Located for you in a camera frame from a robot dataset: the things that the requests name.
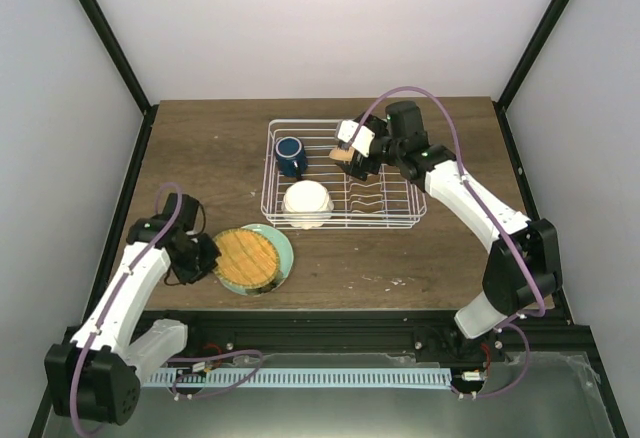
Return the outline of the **yellow patterned plate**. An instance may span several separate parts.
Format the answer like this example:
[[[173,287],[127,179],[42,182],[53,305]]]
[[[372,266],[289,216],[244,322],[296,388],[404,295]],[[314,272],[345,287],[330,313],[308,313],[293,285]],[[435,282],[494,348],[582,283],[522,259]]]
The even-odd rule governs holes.
[[[279,274],[280,258],[275,246],[263,235],[245,228],[223,231],[214,243],[221,255],[216,259],[216,276],[243,289],[271,283]]]

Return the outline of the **white scalloped bowl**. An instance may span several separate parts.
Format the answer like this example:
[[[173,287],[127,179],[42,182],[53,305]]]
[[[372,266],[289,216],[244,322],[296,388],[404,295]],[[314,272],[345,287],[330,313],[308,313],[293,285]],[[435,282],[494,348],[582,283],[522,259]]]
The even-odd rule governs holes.
[[[324,185],[302,180],[287,188],[281,210],[286,223],[309,230],[323,226],[332,218],[334,204]]]

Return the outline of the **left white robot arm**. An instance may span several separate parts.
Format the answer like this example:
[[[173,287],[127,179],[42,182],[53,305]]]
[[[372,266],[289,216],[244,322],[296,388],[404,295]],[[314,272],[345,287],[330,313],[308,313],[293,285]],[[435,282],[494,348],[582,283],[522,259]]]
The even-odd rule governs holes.
[[[174,191],[152,217],[131,226],[121,263],[89,318],[68,342],[46,354],[57,415],[123,425],[137,406],[142,384],[169,358],[191,362],[203,353],[203,335],[177,320],[160,319],[139,338],[133,333],[166,275],[191,285],[216,268],[218,247],[195,228],[205,217],[197,199]]]

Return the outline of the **white wire dish rack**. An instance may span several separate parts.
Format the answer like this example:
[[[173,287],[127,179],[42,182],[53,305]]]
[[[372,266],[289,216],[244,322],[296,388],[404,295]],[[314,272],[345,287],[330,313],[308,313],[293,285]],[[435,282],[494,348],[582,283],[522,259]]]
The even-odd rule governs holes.
[[[276,228],[291,229],[293,219],[282,210],[285,192],[295,183],[282,175],[275,143],[294,137],[304,145],[308,168],[304,177],[323,185],[334,204],[326,228],[405,229],[417,224],[427,212],[426,196],[409,184],[399,171],[383,165],[365,182],[346,175],[329,158],[336,144],[337,119],[274,119],[267,128],[261,212]]]

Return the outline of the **dark blue ceramic mug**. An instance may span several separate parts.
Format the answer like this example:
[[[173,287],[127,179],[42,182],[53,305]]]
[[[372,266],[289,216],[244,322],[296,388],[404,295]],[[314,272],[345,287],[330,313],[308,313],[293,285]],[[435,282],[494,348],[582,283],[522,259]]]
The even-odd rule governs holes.
[[[274,145],[274,156],[280,173],[296,181],[303,179],[308,160],[303,143],[296,137],[286,136]]]

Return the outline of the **light teal plate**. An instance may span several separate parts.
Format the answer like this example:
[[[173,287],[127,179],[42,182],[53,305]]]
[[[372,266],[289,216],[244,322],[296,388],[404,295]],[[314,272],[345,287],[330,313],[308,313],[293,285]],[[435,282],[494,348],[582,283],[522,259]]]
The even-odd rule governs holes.
[[[221,280],[217,276],[216,277],[223,286],[239,295],[259,296],[270,293],[278,288],[288,278],[294,264],[293,247],[289,239],[282,232],[271,226],[263,224],[248,224],[241,228],[249,229],[265,236],[275,246],[280,258],[280,271],[278,276],[268,285],[256,289],[243,289]]]

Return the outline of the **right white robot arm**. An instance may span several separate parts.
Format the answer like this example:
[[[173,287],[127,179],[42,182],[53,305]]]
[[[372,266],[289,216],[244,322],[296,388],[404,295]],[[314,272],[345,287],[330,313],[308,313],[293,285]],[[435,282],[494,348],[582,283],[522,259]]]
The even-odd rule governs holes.
[[[459,157],[433,144],[413,101],[388,105],[383,119],[361,115],[343,120],[335,137],[344,154],[331,157],[345,174],[361,181],[384,165],[447,207],[488,253],[482,290],[454,317],[444,336],[447,354],[458,361],[480,348],[479,336],[500,327],[562,286],[557,231],[546,219],[533,220],[511,208],[475,180]]]

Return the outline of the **orange round plate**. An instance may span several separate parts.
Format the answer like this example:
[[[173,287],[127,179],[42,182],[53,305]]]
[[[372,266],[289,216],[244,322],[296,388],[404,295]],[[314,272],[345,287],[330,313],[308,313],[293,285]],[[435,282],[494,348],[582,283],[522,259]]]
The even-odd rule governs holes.
[[[350,163],[355,154],[356,150],[353,147],[349,149],[335,147],[329,152],[329,158],[338,163]]]

